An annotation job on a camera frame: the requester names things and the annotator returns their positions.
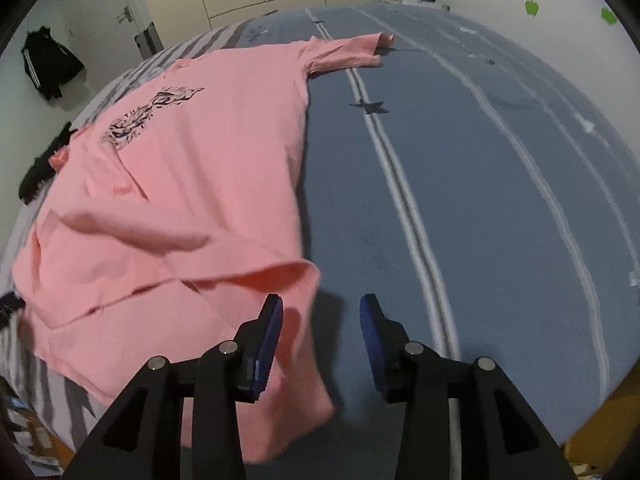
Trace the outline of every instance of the bed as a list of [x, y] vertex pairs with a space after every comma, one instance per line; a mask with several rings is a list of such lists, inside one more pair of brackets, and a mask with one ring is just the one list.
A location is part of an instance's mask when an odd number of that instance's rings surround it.
[[[640, 171], [588, 99], [539, 59], [438, 9], [278, 12], [157, 54], [110, 83], [90, 122], [179, 57], [386, 32], [381, 68], [309, 81], [298, 189], [305, 256], [322, 272], [316, 355], [337, 415], [250, 478], [392, 478], [402, 406], [376, 393], [358, 302], [377, 294], [410, 338], [495, 358], [557, 442], [640, 356]], [[23, 207], [0, 291], [46, 195]], [[0, 334], [0, 373], [77, 449], [104, 408]]]

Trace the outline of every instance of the silver bolt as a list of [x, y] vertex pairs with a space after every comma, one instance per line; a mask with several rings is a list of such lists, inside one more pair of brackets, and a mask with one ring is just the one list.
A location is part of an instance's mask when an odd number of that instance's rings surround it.
[[478, 359], [478, 367], [485, 372], [495, 370], [495, 361], [490, 357], [481, 357]]
[[156, 357], [152, 357], [149, 361], [146, 362], [146, 365], [152, 370], [159, 370], [166, 364], [166, 359], [161, 355], [157, 355]]
[[421, 343], [409, 341], [406, 345], [404, 345], [404, 351], [409, 355], [420, 355], [422, 352], [424, 352], [424, 346], [422, 346]]
[[238, 343], [235, 341], [223, 341], [220, 343], [219, 349], [225, 355], [233, 354], [238, 350]]

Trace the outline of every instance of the apple decal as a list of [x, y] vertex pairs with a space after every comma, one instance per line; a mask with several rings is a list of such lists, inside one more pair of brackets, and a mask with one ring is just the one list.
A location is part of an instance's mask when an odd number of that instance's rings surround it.
[[528, 0], [524, 4], [524, 8], [527, 11], [527, 14], [530, 14], [531, 16], [535, 16], [540, 10], [540, 6], [538, 5], [538, 3], [534, 2], [533, 0]]
[[600, 17], [609, 25], [615, 25], [618, 22], [616, 15], [611, 12], [607, 7], [602, 7], [602, 12], [600, 13]]

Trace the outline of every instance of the pink t-shirt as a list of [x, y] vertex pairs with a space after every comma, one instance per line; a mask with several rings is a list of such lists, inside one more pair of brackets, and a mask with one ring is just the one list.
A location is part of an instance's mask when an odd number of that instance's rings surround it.
[[[294, 194], [306, 78], [377, 65], [391, 43], [311, 38], [179, 60], [84, 128], [14, 264], [34, 353], [110, 404], [151, 356], [200, 356], [276, 292], [268, 387], [238, 406], [244, 458], [324, 423], [333, 407], [309, 325], [319, 272], [302, 259]], [[190, 427], [187, 414], [185, 442]]]

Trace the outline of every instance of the graphic print on shirt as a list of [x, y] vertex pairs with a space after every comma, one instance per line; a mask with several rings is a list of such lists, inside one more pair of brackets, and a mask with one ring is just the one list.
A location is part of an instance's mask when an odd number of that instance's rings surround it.
[[158, 108], [179, 105], [191, 99], [204, 88], [185, 86], [162, 88], [147, 104], [127, 112], [109, 125], [109, 131], [102, 136], [104, 142], [110, 142], [116, 150], [121, 150], [140, 135], [146, 122], [153, 117]]

